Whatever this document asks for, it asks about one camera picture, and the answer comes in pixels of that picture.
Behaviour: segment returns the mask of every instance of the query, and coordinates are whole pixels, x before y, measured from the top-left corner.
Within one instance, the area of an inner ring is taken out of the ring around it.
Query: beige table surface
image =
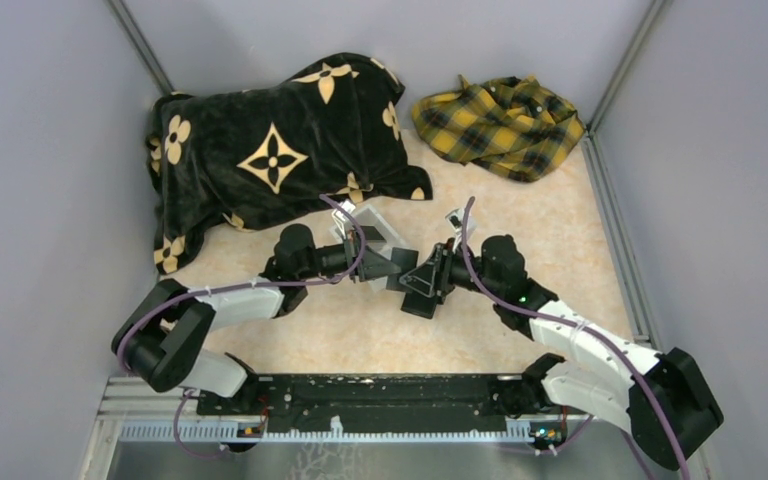
[[[520,184],[445,162],[414,132],[404,136],[409,162],[431,176],[434,200],[368,202],[419,250],[420,260],[450,236],[443,216],[475,195],[473,250],[488,236],[513,235],[530,275],[591,321],[630,337],[580,148],[547,177]],[[328,212],[298,221],[311,227],[317,245],[334,243]],[[214,227],[196,260],[171,276],[190,287],[248,280],[272,255],[282,228],[245,233]],[[480,294],[456,290],[433,320],[400,311],[402,297],[348,280],[314,287],[292,314],[214,332],[205,346],[230,352],[259,373],[521,372],[548,351],[505,327]]]

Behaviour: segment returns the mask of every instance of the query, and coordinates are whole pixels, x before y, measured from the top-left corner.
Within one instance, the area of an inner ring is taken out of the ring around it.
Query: yellow and black plaid fabric
[[[461,90],[423,98],[411,112],[420,138],[445,160],[533,182],[556,169],[584,135],[575,107],[533,76],[460,81]]]

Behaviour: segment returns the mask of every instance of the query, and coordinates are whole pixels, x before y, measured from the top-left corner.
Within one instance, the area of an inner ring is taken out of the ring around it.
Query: blanket with floral pattern
[[[407,164],[403,92],[381,62],[340,53],[272,88],[158,100],[146,146],[160,273],[193,261],[214,225],[272,227],[327,208],[322,193],[431,199],[428,174]]]

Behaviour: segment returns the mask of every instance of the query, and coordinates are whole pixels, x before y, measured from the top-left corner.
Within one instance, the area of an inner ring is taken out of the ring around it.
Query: folded fabric
[[[411,117],[443,159],[475,163],[496,175],[533,182],[556,169],[584,134],[575,107],[530,76],[497,78],[423,98]]]
[[[428,174],[407,164],[403,92],[381,62],[340,53],[272,88],[158,100],[146,146],[160,273],[191,262],[214,225],[272,227],[328,208],[322,193],[431,199]]]

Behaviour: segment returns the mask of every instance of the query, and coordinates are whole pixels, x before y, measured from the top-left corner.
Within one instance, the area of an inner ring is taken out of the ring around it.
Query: floor
[[[475,249],[488,236],[513,235],[531,276],[594,323],[626,338],[631,330],[611,261],[584,155],[576,148],[547,177],[521,184],[479,167],[438,158],[405,131],[411,164],[431,176],[434,200],[368,200],[425,259],[451,230],[443,216],[476,197]],[[299,220],[317,245],[334,243],[328,212]],[[171,275],[191,287],[248,280],[259,273],[282,227],[208,232],[199,257]],[[260,373],[521,372],[548,351],[502,325],[483,296],[455,291],[435,318],[399,310],[402,294],[373,293],[348,280],[311,289],[292,314],[212,333],[205,346],[230,352]]]

